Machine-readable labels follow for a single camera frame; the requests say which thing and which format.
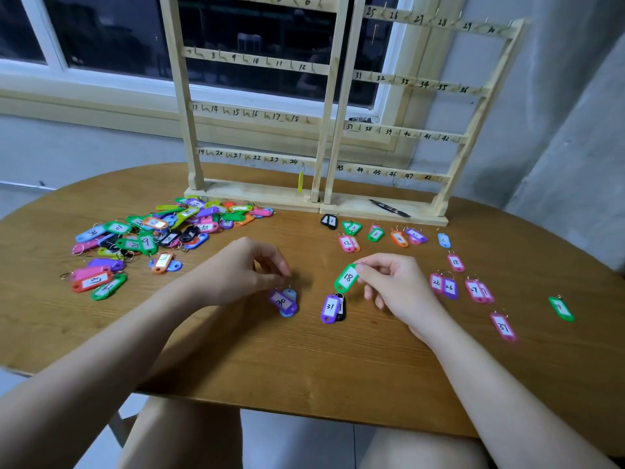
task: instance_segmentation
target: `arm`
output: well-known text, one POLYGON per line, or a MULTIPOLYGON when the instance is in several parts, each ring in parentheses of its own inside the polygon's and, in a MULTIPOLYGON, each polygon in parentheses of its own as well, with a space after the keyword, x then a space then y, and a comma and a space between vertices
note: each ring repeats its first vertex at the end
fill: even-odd
POLYGON ((172 281, 0 398, 0 466, 73 467, 186 318, 280 286, 288 275, 275 247, 244 238, 172 281), (253 270, 254 259, 267 274, 253 270))
POLYGON ((359 262, 365 298, 386 305, 433 350, 498 467, 616 467, 447 314, 414 258, 375 254, 359 262))

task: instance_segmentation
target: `thigh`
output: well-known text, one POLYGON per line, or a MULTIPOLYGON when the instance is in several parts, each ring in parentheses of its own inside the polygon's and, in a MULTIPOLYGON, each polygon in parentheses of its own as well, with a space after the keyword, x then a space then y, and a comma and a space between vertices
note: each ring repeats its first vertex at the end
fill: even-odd
POLYGON ((132 427, 118 469, 241 469, 238 408, 151 396, 132 427))
POLYGON ((379 428, 360 469, 488 469, 479 441, 379 428))

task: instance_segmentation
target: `window pane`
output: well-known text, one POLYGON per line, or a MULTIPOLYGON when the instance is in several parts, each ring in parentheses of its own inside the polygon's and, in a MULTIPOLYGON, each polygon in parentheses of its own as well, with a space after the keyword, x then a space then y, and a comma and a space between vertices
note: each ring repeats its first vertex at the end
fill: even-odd
POLYGON ((21 0, 0 0, 0 57, 46 62, 21 0))
MULTIPOLYGON (((45 1, 69 65, 171 78, 158 0, 45 1)), ((185 46, 329 62, 334 14, 239 0, 179 0, 179 9, 185 46)), ((357 69, 382 69, 391 24, 363 21, 357 69)), ((314 100, 323 100, 326 88, 326 77, 317 74, 200 59, 187 59, 187 68, 194 84, 314 100)), ((371 106, 376 89, 377 84, 354 82, 350 104, 371 106)))

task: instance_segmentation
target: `wooden rack frame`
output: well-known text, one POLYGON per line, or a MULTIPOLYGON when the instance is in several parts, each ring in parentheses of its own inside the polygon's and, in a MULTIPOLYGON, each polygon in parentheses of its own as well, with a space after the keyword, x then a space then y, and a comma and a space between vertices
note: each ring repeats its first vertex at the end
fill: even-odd
POLYGON ((246 0, 265 4, 274 4, 300 8, 306 10, 324 11, 336 14, 334 36, 329 64, 291 61, 275 57, 265 57, 253 54, 241 54, 214 49, 186 47, 183 45, 180 18, 177 0, 160 0, 165 33, 171 60, 176 98, 180 112, 183 140, 187 160, 189 163, 189 189, 186 194, 196 194, 211 198, 228 198, 233 200, 253 201, 260 206, 272 206, 281 209, 293 209, 320 213, 336 213, 339 215, 370 218, 374 220, 388 220, 396 218, 394 214, 385 212, 372 204, 368 199, 377 199, 396 207, 410 215, 402 218, 403 222, 447 225, 444 216, 447 210, 451 191, 458 180, 465 163, 475 145, 489 109, 494 103, 504 78, 509 70, 514 56, 520 46, 521 35, 526 22, 516 20, 509 25, 493 23, 471 22, 461 19, 450 21, 436 14, 428 15, 415 13, 413 10, 396 10, 386 7, 367 6, 365 0, 354 0, 353 14, 349 30, 348 48, 345 55, 343 77, 340 87, 340 98, 336 113, 336 120, 332 120, 332 101, 336 88, 340 50, 343 33, 347 22, 349 0, 246 0), (475 33, 484 36, 505 38, 503 52, 485 86, 468 86, 455 84, 443 80, 428 78, 411 78, 396 76, 382 72, 354 70, 355 56, 360 36, 360 27, 363 19, 379 19, 390 22, 408 23, 431 28, 452 29, 459 32, 475 33), (268 69, 294 70, 327 76, 326 94, 324 97, 323 115, 321 117, 303 116, 288 112, 273 110, 247 109, 240 106, 215 104, 210 102, 192 101, 189 91, 189 79, 185 58, 203 59, 207 62, 228 62, 232 64, 251 65, 268 69), (349 91, 352 80, 392 84, 408 89, 422 89, 426 91, 446 91, 457 94, 469 94, 479 97, 473 117, 463 134, 427 131, 396 125, 380 125, 365 122, 346 121, 349 91), (194 116, 224 117, 241 122, 266 124, 267 122, 283 122, 289 127, 301 131, 315 131, 319 134, 317 155, 313 157, 272 154, 236 148, 207 148, 198 147, 194 116), (378 167, 358 163, 339 161, 340 142, 343 135, 362 135, 363 139, 378 140, 380 136, 401 136, 432 141, 449 141, 457 143, 456 156, 446 174, 425 173, 388 167, 378 167), (332 139, 327 170, 326 186, 323 194, 320 191, 323 175, 324 159, 326 158, 326 143, 332 139), (202 172, 199 155, 210 155, 232 159, 246 159, 279 164, 310 167, 314 169, 312 189, 298 192, 297 188, 284 188, 262 184, 248 184, 242 182, 205 179, 202 172), (397 201, 383 197, 363 197, 351 194, 332 192, 336 171, 352 174, 372 174, 374 176, 390 176, 398 179, 427 180, 442 184, 440 192, 431 203, 412 201, 397 201))

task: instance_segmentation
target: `pen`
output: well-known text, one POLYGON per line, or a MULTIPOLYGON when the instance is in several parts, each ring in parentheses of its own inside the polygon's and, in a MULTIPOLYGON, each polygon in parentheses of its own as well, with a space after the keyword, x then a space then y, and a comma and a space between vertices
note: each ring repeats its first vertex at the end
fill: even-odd
POLYGON ((384 203, 380 203, 378 201, 374 201, 373 199, 369 199, 372 203, 376 204, 378 207, 383 208, 385 211, 388 212, 392 212, 393 214, 397 214, 398 216, 402 216, 402 217, 410 217, 407 213, 402 212, 398 209, 395 209, 394 207, 391 207, 387 204, 384 203))

